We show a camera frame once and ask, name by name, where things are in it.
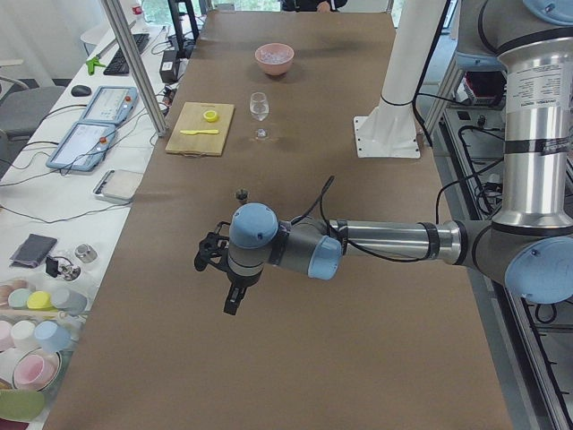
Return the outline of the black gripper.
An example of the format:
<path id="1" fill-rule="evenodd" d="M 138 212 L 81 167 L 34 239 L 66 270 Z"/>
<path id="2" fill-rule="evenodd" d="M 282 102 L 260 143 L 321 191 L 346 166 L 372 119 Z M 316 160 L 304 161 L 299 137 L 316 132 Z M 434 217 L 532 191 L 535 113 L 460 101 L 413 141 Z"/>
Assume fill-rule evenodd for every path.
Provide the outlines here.
<path id="1" fill-rule="evenodd" d="M 233 277 L 224 303 L 224 313 L 236 315 L 246 291 L 255 284 L 254 277 Z"/>

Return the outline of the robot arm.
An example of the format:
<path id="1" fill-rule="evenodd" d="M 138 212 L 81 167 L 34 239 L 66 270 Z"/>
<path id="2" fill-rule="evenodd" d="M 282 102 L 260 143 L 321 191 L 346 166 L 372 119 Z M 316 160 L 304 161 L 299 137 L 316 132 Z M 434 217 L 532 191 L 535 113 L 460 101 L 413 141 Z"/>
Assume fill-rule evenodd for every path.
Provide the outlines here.
<path id="1" fill-rule="evenodd" d="M 234 314 L 266 264 L 328 280 L 352 252 L 392 262 L 441 259 L 478 270 L 537 304 L 572 294 L 572 219 L 563 209 L 572 109 L 572 4 L 465 1 L 458 52 L 507 70 L 502 206 L 490 221 L 399 224 L 279 220 L 260 203 L 238 209 L 220 242 Z"/>

